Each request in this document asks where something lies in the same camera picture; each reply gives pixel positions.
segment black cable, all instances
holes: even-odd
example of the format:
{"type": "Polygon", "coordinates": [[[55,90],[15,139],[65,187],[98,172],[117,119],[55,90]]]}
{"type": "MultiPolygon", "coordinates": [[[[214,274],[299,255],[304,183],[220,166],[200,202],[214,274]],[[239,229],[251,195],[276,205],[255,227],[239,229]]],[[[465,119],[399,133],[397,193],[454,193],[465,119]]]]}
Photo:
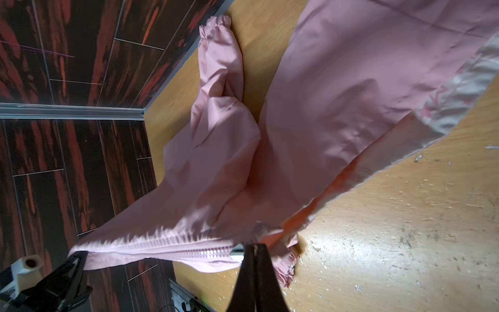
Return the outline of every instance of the black cable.
{"type": "Polygon", "coordinates": [[[166,307],[174,307],[175,310],[177,310],[178,312],[180,312],[180,310],[176,306],[174,306],[174,305],[166,305],[166,306],[162,307],[161,309],[159,309],[158,312],[161,312],[161,310],[164,309],[164,308],[166,308],[166,307]]]}

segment pink fabric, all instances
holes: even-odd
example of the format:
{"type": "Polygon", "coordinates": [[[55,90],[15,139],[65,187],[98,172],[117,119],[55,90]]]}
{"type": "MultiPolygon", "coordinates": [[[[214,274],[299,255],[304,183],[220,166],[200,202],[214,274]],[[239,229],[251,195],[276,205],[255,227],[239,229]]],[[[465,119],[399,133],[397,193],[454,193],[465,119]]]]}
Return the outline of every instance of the pink fabric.
{"type": "MultiPolygon", "coordinates": [[[[230,20],[211,18],[201,27],[200,93],[191,123],[165,146],[164,180],[71,252],[89,251],[88,270],[154,257],[204,272],[238,266],[230,250],[240,242],[289,252],[285,241],[310,216],[375,172],[350,175],[361,155],[382,169],[459,121],[463,110],[432,116],[421,103],[498,30],[496,3],[310,0],[268,91],[259,142],[240,103],[230,20]],[[429,121],[412,118],[421,113],[429,121]],[[432,136],[439,123],[430,121],[449,118],[432,136]]],[[[279,263],[276,271],[281,284],[292,276],[279,263]]]]}

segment pink jacket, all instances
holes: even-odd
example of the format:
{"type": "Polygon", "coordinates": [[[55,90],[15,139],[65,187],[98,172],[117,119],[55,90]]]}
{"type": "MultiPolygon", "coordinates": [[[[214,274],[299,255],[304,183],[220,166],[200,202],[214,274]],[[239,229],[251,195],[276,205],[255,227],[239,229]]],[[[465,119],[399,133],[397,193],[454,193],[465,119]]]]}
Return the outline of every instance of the pink jacket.
{"type": "Polygon", "coordinates": [[[238,243],[264,241],[286,285],[286,247],[327,201],[449,133],[481,96],[497,38],[476,52],[497,16],[494,0],[310,0],[258,126],[230,19],[212,17],[163,181],[71,253],[89,251],[87,270],[152,257],[217,272],[240,265],[238,243]]]}

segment gray trim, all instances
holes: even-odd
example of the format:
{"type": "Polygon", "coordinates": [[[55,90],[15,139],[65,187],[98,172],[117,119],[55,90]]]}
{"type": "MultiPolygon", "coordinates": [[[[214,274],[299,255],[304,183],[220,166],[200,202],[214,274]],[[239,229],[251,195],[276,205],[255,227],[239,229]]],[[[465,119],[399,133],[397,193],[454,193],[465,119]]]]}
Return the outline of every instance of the gray trim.
{"type": "MultiPolygon", "coordinates": [[[[225,0],[224,3],[219,7],[219,9],[215,12],[215,16],[221,16],[227,12],[231,4],[234,2],[234,0],[225,0]]],[[[165,82],[163,82],[163,85],[158,89],[158,91],[154,94],[153,98],[149,101],[149,103],[146,105],[144,108],[144,113],[149,109],[149,107],[156,101],[158,96],[163,92],[163,90],[166,88],[168,83],[172,81],[173,77],[179,72],[180,68],[184,65],[184,63],[191,57],[191,55],[196,51],[198,48],[199,40],[201,38],[198,36],[198,38],[192,43],[192,45],[189,47],[187,52],[184,54],[184,56],[180,59],[179,63],[175,68],[172,70],[172,72],[168,75],[168,78],[166,78],[165,82]]]]}
{"type": "Polygon", "coordinates": [[[3,119],[144,120],[142,108],[0,103],[3,119]]]}

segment zipper teeth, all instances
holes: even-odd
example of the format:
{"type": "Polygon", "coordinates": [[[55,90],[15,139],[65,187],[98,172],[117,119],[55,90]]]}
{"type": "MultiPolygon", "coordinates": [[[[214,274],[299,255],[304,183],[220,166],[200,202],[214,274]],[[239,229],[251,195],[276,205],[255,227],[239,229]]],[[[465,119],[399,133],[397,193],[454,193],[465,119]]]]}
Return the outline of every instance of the zipper teeth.
{"type": "Polygon", "coordinates": [[[225,258],[231,256],[232,247],[205,248],[172,252],[179,258],[225,258]]]}

